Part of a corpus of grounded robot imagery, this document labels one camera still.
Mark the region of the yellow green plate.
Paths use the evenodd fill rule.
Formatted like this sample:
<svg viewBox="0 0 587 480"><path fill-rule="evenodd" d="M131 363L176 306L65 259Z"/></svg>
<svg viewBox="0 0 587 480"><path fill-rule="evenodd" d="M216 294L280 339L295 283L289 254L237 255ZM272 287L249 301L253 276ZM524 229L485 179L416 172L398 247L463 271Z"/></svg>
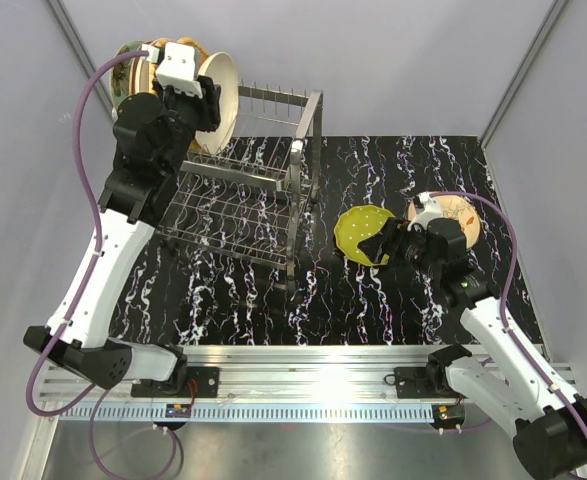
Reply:
<svg viewBox="0 0 587 480"><path fill-rule="evenodd" d="M395 215L375 205L354 206L339 216L334 227L337 249L349 260L366 267L386 265L389 255L381 260L370 260L358 244L381 232L384 224Z"/></svg>

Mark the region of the cream round plate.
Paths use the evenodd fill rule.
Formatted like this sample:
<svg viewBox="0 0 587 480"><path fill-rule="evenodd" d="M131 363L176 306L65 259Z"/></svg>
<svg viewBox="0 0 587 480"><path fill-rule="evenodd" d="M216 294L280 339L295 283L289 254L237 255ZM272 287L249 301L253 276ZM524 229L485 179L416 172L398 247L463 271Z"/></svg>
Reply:
<svg viewBox="0 0 587 480"><path fill-rule="evenodd" d="M212 54L204 61L199 73L211 78L221 87L219 100L221 121L214 132L197 132L190 150L198 153L221 153L232 137L239 109L238 72L232 57L226 52Z"/></svg>

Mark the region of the peach bird plate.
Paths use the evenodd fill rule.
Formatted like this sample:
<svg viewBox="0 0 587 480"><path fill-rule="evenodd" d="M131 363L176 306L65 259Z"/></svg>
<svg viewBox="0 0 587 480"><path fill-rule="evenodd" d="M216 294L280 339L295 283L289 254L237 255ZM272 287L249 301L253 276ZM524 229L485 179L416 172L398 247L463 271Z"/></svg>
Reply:
<svg viewBox="0 0 587 480"><path fill-rule="evenodd" d="M151 93L153 91L150 67L152 64L144 57L131 61L129 70L129 95Z"/></svg>
<svg viewBox="0 0 587 480"><path fill-rule="evenodd" d="M443 218L455 220L466 237L466 248L471 249L478 241L481 233L479 215L473 205L462 196L430 192L431 196L441 205ZM410 203L407 209L407 220L414 215Z"/></svg>

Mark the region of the mint green flower plate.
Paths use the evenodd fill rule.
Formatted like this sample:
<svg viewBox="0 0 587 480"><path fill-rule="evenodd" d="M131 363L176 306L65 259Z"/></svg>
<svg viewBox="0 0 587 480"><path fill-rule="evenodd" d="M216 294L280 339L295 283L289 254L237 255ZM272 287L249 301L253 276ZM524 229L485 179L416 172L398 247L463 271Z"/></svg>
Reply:
<svg viewBox="0 0 587 480"><path fill-rule="evenodd" d="M130 58L115 67L109 73L109 93L113 104L112 118L117 118L119 105L131 94L132 70L139 60L138 57Z"/></svg>

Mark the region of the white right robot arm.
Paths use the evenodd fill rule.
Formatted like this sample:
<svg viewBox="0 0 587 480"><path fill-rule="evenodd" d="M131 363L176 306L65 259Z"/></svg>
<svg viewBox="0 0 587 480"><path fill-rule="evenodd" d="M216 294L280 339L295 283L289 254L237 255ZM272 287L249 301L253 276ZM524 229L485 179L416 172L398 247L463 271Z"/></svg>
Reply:
<svg viewBox="0 0 587 480"><path fill-rule="evenodd" d="M461 326L501 372L486 371L467 348L454 344L429 355L430 392L456 393L475 403L508 435L532 478L575 477L587 465L587 397L535 349L502 296L470 264L459 223L437 218L417 227L389 218L357 247L374 264L408 265L427 275L438 300L460 311Z"/></svg>

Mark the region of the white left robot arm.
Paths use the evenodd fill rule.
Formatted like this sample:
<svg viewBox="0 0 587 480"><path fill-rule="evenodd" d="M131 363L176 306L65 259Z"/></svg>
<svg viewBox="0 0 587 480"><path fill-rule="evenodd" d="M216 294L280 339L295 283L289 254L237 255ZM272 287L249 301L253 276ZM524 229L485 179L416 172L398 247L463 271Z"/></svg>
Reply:
<svg viewBox="0 0 587 480"><path fill-rule="evenodd" d="M188 387L187 357L176 347L117 340L109 328L129 273L177 191L196 133L220 125L220 86L203 75L194 83L200 94L170 83L160 95L121 102L113 169L97 202L101 227L56 312L23 337L26 347L104 390L138 380L176 397Z"/></svg>

